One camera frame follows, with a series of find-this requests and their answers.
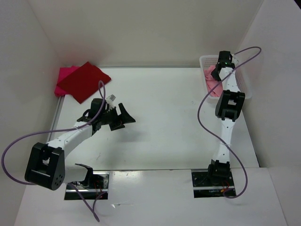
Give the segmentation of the light pink t shirt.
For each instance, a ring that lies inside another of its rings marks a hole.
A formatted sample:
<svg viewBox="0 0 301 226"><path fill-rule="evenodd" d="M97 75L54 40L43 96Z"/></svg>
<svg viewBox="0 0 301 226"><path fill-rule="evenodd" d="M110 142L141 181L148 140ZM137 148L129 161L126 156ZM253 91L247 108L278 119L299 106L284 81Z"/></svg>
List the light pink t shirt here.
<svg viewBox="0 0 301 226"><path fill-rule="evenodd" d="M206 87L207 91L209 92L213 87L215 87L219 82L215 80L215 78L211 75L211 72L215 69L215 65L209 66L207 69L204 70L205 80L206 80ZM220 97L223 92L222 84L219 84L211 93L210 96L212 97Z"/></svg>

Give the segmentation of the dark red t shirt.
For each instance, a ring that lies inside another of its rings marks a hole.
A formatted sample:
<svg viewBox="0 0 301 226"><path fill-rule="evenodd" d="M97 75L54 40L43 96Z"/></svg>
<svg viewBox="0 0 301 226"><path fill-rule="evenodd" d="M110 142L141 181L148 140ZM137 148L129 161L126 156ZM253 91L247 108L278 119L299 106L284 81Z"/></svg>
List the dark red t shirt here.
<svg viewBox="0 0 301 226"><path fill-rule="evenodd" d="M81 104L98 90L99 81L107 84L111 77L97 66L86 62L58 83L58 86Z"/></svg>

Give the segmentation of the magenta t shirt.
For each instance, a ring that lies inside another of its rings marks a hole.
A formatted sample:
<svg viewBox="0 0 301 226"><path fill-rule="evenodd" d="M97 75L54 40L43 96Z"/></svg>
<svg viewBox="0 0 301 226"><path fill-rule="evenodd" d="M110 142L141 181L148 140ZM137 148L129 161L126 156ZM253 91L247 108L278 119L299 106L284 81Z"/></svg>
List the magenta t shirt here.
<svg viewBox="0 0 301 226"><path fill-rule="evenodd" d="M59 75L57 79L57 84L54 90L54 94L56 97L62 97L68 94L65 90L60 88L58 86L58 83L60 83L64 78L68 77L71 73L79 69L79 66L71 66L71 67L61 67L59 70Z"/></svg>

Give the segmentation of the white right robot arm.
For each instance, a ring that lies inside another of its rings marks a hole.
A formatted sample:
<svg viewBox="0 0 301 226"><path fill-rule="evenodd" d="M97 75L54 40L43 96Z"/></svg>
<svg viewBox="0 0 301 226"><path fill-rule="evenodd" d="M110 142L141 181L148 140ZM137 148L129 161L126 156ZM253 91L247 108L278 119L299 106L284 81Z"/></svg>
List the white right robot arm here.
<svg viewBox="0 0 301 226"><path fill-rule="evenodd" d="M233 63L217 63L211 75L222 82L222 94L215 108L215 115L221 120L222 130L219 149L208 166L206 179L209 184L219 186L230 176L230 143L236 120L240 116L245 100L235 76Z"/></svg>

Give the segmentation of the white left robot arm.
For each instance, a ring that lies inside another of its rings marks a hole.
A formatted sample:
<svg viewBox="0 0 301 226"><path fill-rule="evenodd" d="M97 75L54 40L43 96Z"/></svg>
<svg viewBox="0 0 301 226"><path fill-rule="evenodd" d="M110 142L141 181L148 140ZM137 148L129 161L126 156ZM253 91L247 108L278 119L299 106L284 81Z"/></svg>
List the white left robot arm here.
<svg viewBox="0 0 301 226"><path fill-rule="evenodd" d="M27 164L25 181L53 191L63 183L72 182L78 182L83 188L91 187L94 182L92 167L78 163L74 168L67 168L65 158L102 126L109 125L114 131L135 122L122 103L118 106L120 113L106 100L95 98L72 130L45 144L36 143Z"/></svg>

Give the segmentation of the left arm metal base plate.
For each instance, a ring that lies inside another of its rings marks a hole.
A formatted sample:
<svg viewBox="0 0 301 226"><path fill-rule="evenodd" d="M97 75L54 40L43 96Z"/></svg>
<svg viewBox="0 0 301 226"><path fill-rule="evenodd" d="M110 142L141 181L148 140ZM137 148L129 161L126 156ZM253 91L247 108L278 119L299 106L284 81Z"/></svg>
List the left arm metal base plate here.
<svg viewBox="0 0 301 226"><path fill-rule="evenodd" d="M89 181L77 181L72 182L72 185L67 185L64 200L80 200L81 197L76 189L86 200L95 200L98 196L100 196L99 200L107 200L109 194L109 180L109 171L94 171L93 176Z"/></svg>

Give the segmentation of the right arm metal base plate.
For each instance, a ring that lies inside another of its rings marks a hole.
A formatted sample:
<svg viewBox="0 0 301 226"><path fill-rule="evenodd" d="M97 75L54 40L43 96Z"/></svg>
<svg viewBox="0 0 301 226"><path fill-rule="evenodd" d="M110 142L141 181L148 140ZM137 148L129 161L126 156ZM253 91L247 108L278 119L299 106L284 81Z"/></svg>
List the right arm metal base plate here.
<svg viewBox="0 0 301 226"><path fill-rule="evenodd" d="M209 180L207 170L192 170L191 176L194 198L223 197L224 192L227 196L236 196L232 173L214 184Z"/></svg>

